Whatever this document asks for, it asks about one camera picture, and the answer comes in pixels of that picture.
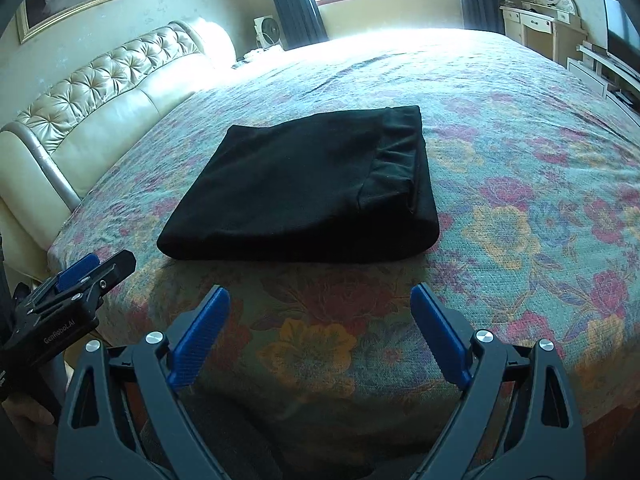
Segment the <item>person's left hand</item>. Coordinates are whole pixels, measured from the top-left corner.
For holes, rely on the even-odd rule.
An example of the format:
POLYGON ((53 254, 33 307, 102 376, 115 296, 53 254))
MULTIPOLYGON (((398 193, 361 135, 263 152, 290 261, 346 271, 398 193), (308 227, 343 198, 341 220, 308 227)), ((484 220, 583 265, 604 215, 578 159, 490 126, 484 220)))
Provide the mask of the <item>person's left hand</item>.
POLYGON ((52 414, 27 396, 7 398, 2 408, 28 447, 43 463, 54 455, 55 426, 52 414))

